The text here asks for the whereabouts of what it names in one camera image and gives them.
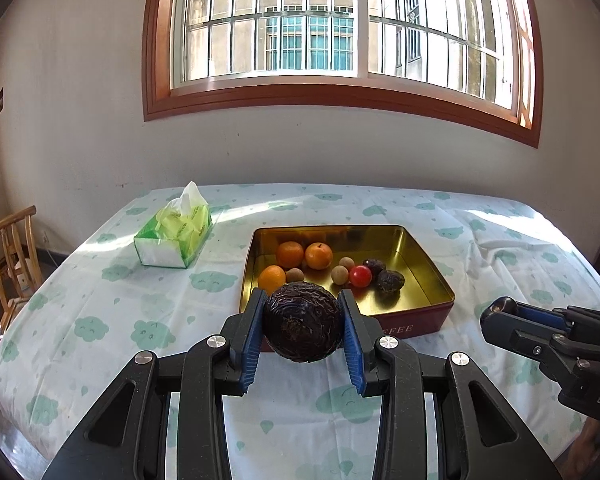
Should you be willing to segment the person's right hand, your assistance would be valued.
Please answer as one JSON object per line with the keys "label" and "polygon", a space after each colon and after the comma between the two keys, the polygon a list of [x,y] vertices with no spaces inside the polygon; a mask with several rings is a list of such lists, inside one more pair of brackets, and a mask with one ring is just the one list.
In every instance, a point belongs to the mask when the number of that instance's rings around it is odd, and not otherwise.
{"label": "person's right hand", "polygon": [[600,422],[588,418],[560,468],[563,479],[600,479]]}

